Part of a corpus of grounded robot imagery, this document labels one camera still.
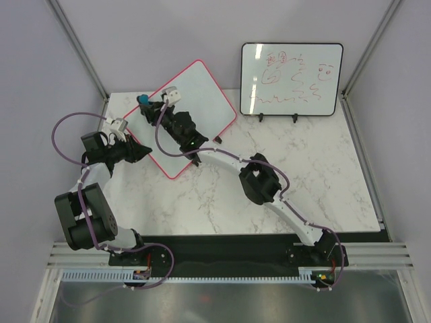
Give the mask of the blue whiteboard eraser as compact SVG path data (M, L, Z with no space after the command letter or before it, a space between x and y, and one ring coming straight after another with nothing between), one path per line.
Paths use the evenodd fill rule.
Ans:
M141 95L137 96L137 102L139 105L148 105L149 104L148 95L141 94Z

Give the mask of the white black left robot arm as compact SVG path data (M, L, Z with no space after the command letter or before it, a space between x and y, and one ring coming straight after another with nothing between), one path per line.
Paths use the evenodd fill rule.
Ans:
M147 259L147 248L134 229L119 227L102 189L112 178L115 164L133 164L142 160L152 149L138 143L131 135L125 140L115 138L108 144L103 132L81 137L85 152L81 162L81 176L77 184L55 197L55 207L66 242L72 250L92 248L124 251L133 265Z

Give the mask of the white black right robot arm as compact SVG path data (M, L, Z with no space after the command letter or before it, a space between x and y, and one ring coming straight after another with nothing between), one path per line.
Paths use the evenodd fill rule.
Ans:
M242 159L215 145L204 146L209 141L197 129L188 112L175 112L175 105L151 102L146 95L137 97L140 112L155 127L158 149L171 158L185 157L198 166L213 164L236 174L246 198L256 205L264 206L285 221L308 248L309 260L324 265L332 258L338 238L332 229L313 224L284 197L290 187L288 177L271 165L260 153Z

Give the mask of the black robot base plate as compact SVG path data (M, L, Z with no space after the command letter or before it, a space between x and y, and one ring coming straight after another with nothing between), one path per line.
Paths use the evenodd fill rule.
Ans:
M316 246L294 234L142 236L136 253L110 256L110 266L148 265L154 277L290 277L301 267L347 266L347 252L329 233Z

